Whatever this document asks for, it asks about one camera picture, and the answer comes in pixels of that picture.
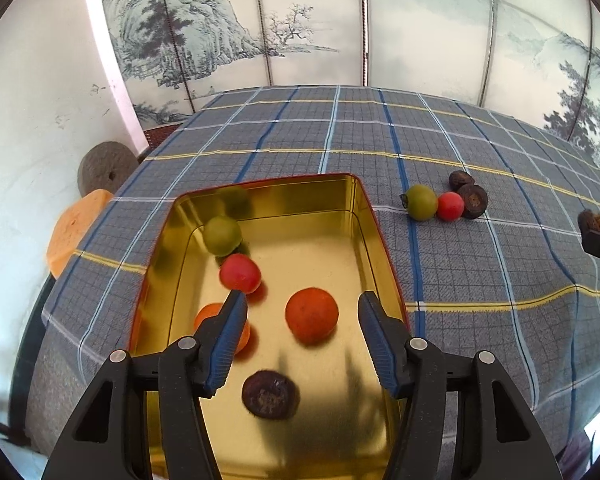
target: plaid tablecloth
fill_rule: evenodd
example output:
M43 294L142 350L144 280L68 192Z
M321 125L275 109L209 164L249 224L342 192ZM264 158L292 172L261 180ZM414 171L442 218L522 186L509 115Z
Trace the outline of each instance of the plaid tablecloth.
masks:
M466 169L488 192L477 221L416 223L399 195ZM411 326L446 352L489 349L557 452L600 404L600 261L576 216L600 211L600 170L545 130L471 105L373 88L226 92L140 165L72 256L43 319L85 384L128 343L155 239L186 191L312 173L358 175ZM442 464L451 460L454 406Z

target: metal pin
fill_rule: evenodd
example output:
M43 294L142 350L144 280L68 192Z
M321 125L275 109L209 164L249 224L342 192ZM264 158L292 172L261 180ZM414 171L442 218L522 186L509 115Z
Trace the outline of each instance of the metal pin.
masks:
M414 350L424 350L428 345L427 342L421 337L414 337L409 341L409 346Z
M478 359L483 363L490 365L496 360L496 357L491 352L483 350L478 354Z
M192 337L183 337L182 339L180 339L180 341L178 341L178 346L179 348L182 348L183 350L189 350L190 348L193 348L196 345L196 340L193 339Z
M121 361L124 361L125 357L126 352L124 350L114 350L109 355L109 361L111 361L112 363L119 363Z

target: green tomato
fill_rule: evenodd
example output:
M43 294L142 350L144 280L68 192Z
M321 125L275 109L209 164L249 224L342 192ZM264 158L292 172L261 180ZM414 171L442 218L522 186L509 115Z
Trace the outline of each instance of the green tomato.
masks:
M430 187L423 184L414 184L400 198L409 216L418 222L429 220L438 210L438 197Z
M227 256L240 245L242 232L233 218L214 216L205 224L202 239L206 250L215 256Z

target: orange fruit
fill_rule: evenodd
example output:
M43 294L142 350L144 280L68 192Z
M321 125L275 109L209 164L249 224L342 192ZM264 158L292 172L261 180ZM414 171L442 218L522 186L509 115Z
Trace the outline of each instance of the orange fruit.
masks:
M338 305L326 290L304 288L286 302L285 319L299 342L314 345L327 339L336 328Z
M200 312L196 315L196 319L193 320L193 332L195 332L200 324L207 318L217 316L222 308L222 303L209 303L200 309ZM242 329L242 334L240 334L240 341L238 341L238 346L235 349L235 353L238 353L242 350L247 343L249 342L249 337L251 335L251 326L248 321L244 322L244 328Z

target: orange foam block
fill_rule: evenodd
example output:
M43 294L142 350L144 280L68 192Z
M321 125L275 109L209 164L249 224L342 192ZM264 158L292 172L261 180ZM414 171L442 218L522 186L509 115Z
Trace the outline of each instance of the orange foam block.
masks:
M60 276L80 240L112 197L106 189L96 189L60 215L46 248L46 264L54 278Z

